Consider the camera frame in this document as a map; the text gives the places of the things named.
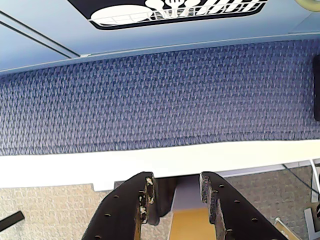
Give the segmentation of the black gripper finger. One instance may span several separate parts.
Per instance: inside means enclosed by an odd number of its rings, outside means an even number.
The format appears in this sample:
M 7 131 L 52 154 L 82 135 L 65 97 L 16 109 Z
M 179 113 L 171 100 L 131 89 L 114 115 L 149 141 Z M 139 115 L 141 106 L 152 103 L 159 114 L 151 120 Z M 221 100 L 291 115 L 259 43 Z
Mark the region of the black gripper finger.
M 129 178 L 99 204 L 83 240 L 139 240 L 143 224 L 158 225 L 156 181 L 143 171 Z
M 215 172 L 199 177 L 201 201 L 207 205 L 217 240 L 285 240 L 236 188 Z

